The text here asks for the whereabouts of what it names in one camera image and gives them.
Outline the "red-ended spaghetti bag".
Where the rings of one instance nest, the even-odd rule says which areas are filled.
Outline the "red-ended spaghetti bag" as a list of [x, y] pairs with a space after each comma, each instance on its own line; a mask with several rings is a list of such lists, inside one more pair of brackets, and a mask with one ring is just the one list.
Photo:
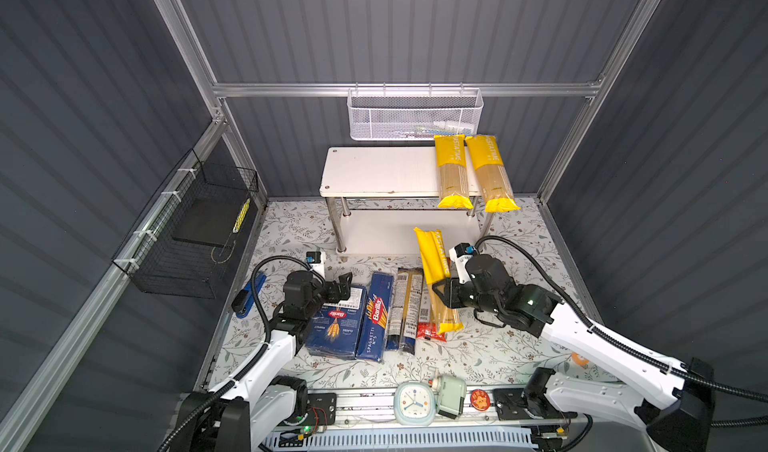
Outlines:
[[426, 283], [426, 274], [423, 269], [421, 269], [421, 272], [424, 278], [422, 281], [422, 294], [418, 316], [417, 337], [419, 339], [446, 342], [446, 334], [439, 333], [437, 325], [432, 322], [430, 292]]

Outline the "yellow Pastatime spaghetti bag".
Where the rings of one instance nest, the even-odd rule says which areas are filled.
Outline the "yellow Pastatime spaghetti bag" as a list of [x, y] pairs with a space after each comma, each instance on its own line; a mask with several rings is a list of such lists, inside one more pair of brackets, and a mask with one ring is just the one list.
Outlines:
[[448, 308], [438, 296], [435, 287], [438, 283], [450, 277], [450, 268], [442, 232], [440, 230], [425, 231], [414, 228], [417, 237], [422, 268], [429, 298], [429, 313], [427, 323], [437, 334], [458, 332], [464, 328], [455, 309]]

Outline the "blue-ended clear spaghetti bag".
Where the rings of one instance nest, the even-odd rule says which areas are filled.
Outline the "blue-ended clear spaghetti bag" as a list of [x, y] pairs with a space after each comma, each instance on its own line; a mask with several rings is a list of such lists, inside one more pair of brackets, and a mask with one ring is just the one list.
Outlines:
[[422, 269], [398, 270], [389, 307], [387, 351], [415, 354], [423, 284]]

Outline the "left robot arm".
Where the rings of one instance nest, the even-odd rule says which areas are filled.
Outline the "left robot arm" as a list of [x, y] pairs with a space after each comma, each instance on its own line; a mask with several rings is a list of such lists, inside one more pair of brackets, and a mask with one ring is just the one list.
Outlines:
[[160, 451], [266, 451], [264, 440], [283, 421], [304, 416], [309, 407], [305, 380], [281, 369], [301, 350], [311, 319], [325, 304], [351, 296], [353, 274], [327, 280], [306, 266], [288, 274], [282, 308], [269, 319], [259, 298], [254, 305], [265, 338], [234, 373], [205, 393], [182, 402], [181, 416]]

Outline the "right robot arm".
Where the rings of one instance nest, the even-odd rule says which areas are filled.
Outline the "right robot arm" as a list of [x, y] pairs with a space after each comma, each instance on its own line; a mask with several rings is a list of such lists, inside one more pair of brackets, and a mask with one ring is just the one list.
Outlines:
[[599, 383], [539, 367], [521, 398], [532, 416], [590, 415], [644, 431], [667, 451], [706, 449], [714, 394], [693, 379], [674, 375], [680, 360], [644, 349], [592, 322], [549, 290], [517, 283], [500, 260], [467, 243], [450, 250], [449, 256], [457, 274], [434, 288], [445, 306], [491, 313], [499, 326], [564, 347], [617, 379]]

